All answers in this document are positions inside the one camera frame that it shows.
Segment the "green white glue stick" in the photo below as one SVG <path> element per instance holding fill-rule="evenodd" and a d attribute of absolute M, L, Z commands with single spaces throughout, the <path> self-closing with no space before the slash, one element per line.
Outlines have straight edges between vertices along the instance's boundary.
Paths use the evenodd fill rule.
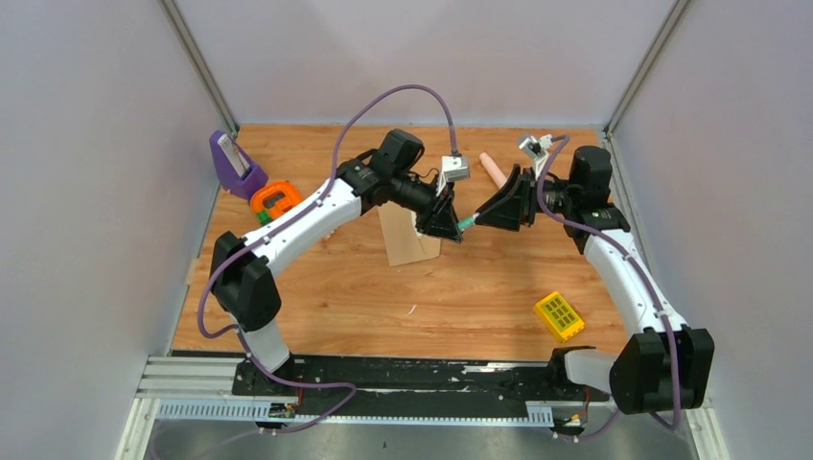
<path fill-rule="evenodd" d="M 467 229 L 469 229 L 469 228 L 471 228 L 471 227 L 475 226 L 475 225 L 476 225 L 476 218 L 477 218 L 477 214 L 473 214 L 473 215 L 471 215 L 471 216 L 468 216 L 468 217 L 466 217 L 466 218 L 464 218 L 464 219 L 460 220 L 460 221 L 458 222 L 458 224 L 457 224 L 457 229 L 458 229 L 458 231 L 459 231 L 459 232 L 461 232 L 461 233 L 463 233 L 463 232 L 465 232 Z"/>

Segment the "brown paper envelope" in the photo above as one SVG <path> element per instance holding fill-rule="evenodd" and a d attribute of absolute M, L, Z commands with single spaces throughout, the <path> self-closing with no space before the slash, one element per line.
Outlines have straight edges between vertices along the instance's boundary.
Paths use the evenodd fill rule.
<path fill-rule="evenodd" d="M 414 212 L 388 202 L 378 209 L 378 215 L 390 266 L 408 265 L 440 256 L 441 241 L 416 230 Z"/>

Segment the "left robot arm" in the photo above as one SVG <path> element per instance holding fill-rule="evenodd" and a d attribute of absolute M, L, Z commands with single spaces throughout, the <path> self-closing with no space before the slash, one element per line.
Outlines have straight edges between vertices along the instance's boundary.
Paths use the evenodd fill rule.
<path fill-rule="evenodd" d="M 294 374 L 286 364 L 290 349 L 277 322 L 282 299 L 276 279 L 303 252 L 388 202 L 414 214 L 417 233 L 462 241 L 453 184 L 469 177 L 469 162 L 458 151 L 446 155 L 436 176 L 425 182 L 413 171 L 424 152 L 420 139 L 392 129 L 378 148 L 342 162 L 322 186 L 282 217 L 242 237 L 226 232 L 217 239 L 209 290 L 232 318 L 247 352 L 260 366 L 257 383 L 271 396 L 286 394 Z"/>

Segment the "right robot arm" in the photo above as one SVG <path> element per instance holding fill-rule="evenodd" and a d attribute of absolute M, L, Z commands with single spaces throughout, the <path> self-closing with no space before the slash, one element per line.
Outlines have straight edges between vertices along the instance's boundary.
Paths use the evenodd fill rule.
<path fill-rule="evenodd" d="M 558 348 L 547 374 L 553 396 L 571 400 L 585 386 L 610 395 L 626 415 L 669 411 L 679 419 L 702 405 L 715 351 L 708 330 L 676 312 L 641 261 L 636 239 L 611 200 L 611 154 L 583 146 L 566 178 L 549 176 L 556 152 L 526 148 L 529 168 L 514 167 L 502 187 L 476 210 L 475 224 L 510 231 L 537 214 L 562 223 L 604 283 L 619 311 L 627 342 L 616 355 L 591 347 Z"/>

